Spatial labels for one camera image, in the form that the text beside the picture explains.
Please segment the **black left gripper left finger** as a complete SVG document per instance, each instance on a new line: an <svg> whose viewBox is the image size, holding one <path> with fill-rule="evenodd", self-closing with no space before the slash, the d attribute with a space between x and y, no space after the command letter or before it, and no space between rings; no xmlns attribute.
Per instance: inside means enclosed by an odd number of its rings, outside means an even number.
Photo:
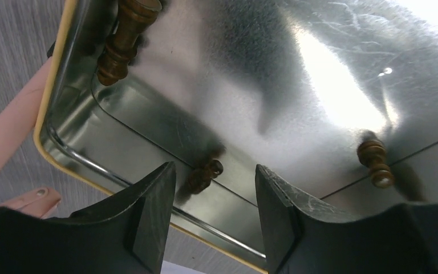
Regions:
<svg viewBox="0 0 438 274"><path fill-rule="evenodd" d="M175 188L166 162L67 218L0 207L0 273L160 273Z"/></svg>

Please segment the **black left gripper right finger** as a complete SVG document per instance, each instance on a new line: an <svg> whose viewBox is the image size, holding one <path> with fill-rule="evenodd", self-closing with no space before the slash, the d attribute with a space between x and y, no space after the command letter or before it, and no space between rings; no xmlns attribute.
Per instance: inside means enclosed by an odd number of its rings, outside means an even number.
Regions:
<svg viewBox="0 0 438 274"><path fill-rule="evenodd" d="M438 273L438 204L359 217L263 165L255 189L269 273Z"/></svg>

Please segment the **dark pawn tin left edge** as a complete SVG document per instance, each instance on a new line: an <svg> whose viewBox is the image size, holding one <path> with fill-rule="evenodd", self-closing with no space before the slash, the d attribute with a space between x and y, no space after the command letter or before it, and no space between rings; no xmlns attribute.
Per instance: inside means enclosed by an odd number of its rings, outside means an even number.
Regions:
<svg viewBox="0 0 438 274"><path fill-rule="evenodd" d="M192 171L186 181L186 185L192 194L199 194L208 188L212 180L221 175L223 171L222 163L217 159L212 159L203 167Z"/></svg>

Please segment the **dark pawn tin bottom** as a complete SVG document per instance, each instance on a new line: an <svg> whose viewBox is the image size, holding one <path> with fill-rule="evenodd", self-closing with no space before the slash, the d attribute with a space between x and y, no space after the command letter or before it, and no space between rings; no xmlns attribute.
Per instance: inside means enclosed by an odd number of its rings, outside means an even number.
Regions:
<svg viewBox="0 0 438 274"><path fill-rule="evenodd" d="M360 163L368 168L371 183L377 188L388 188L395 177L386 163L387 151L379 140L367 140L356 151Z"/></svg>

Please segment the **gold-rimmed metal tin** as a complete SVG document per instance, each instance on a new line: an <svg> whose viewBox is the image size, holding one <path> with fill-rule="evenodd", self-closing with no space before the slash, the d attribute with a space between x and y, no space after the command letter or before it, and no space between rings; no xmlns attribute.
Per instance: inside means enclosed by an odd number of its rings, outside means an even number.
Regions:
<svg viewBox="0 0 438 274"><path fill-rule="evenodd" d="M438 1L163 1L127 76L97 62L117 1L67 1L34 142L113 194L176 165L171 223L264 272L254 184L263 164L358 215L438 203ZM379 140L377 188L356 154ZM186 181L219 160L199 194Z"/></svg>

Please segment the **pink tripod stand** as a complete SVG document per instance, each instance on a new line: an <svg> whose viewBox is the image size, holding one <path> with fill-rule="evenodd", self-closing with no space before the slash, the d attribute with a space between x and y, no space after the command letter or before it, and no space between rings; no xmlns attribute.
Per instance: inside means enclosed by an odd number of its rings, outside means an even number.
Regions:
<svg viewBox="0 0 438 274"><path fill-rule="evenodd" d="M49 57L0 113L0 171L35 127L51 64ZM56 190L40 187L5 201L1 206L44 219L51 215L61 199Z"/></svg>

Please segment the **dark wooden bishop in tin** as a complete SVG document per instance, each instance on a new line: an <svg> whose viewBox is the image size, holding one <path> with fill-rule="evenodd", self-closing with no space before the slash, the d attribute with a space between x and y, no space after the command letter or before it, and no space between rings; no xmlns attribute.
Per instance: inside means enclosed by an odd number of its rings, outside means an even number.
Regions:
<svg viewBox="0 0 438 274"><path fill-rule="evenodd" d="M103 53L98 58L96 76L104 86L124 79L128 65L137 55L136 41L153 24L162 4L158 0L121 0L118 2L117 28L106 37Z"/></svg>

